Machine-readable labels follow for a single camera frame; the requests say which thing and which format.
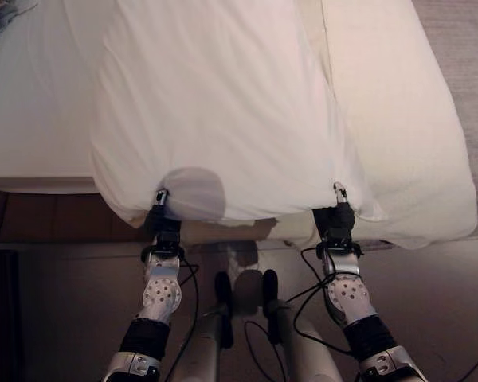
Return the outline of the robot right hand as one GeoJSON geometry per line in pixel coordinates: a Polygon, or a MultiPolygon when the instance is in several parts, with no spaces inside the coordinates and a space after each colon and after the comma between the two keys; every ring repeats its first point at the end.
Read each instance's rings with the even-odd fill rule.
{"type": "Polygon", "coordinates": [[[336,205],[312,210],[315,226],[322,240],[351,240],[355,212],[348,202],[346,187],[335,182],[333,189],[336,205]]]}

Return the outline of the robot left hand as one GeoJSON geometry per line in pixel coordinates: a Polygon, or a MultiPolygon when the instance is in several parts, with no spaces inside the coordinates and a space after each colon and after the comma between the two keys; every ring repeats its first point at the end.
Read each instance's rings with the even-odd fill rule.
{"type": "Polygon", "coordinates": [[[159,189],[155,194],[154,204],[146,215],[143,223],[145,231],[150,236],[156,236],[160,232],[180,233],[181,222],[167,217],[167,189],[159,189]]]}

